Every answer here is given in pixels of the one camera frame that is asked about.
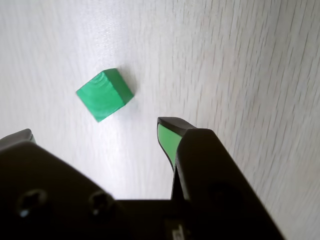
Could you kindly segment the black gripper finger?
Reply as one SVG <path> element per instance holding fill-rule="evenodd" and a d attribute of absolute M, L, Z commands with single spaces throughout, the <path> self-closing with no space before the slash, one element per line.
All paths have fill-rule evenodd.
<path fill-rule="evenodd" d="M 37 145 L 30 129 L 0 140 L 3 240 L 102 240 L 115 234 L 112 197 Z"/>

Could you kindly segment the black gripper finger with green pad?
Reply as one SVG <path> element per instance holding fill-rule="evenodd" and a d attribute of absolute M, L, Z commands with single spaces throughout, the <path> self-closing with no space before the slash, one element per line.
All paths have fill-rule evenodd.
<path fill-rule="evenodd" d="M 174 171 L 173 198 L 192 206 L 200 240 L 281 240 L 283 235 L 217 135 L 179 117 L 157 119 L 157 139 Z"/>

